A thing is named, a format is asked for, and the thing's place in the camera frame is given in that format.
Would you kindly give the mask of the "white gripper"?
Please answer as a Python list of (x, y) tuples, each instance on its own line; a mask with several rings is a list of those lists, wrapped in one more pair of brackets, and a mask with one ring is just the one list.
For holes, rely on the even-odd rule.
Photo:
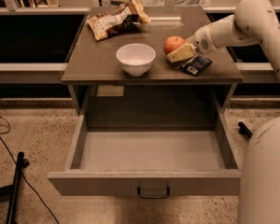
[(189, 39), (192, 43), (184, 43), (179, 48), (173, 50), (167, 55), (170, 63), (176, 63), (190, 59), (196, 55), (196, 50), (200, 54), (208, 54), (217, 50), (217, 47), (211, 36), (211, 24), (198, 29)]

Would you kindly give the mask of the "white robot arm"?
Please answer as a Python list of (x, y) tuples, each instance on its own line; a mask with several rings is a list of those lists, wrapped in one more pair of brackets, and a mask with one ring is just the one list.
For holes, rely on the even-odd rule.
[[(241, 0), (232, 15), (197, 30), (167, 59), (173, 63), (196, 52), (254, 44), (268, 62), (244, 63), (245, 79), (280, 84), (280, 22), (270, 0)], [(260, 126), (245, 148), (237, 224), (280, 224), (280, 117)]]

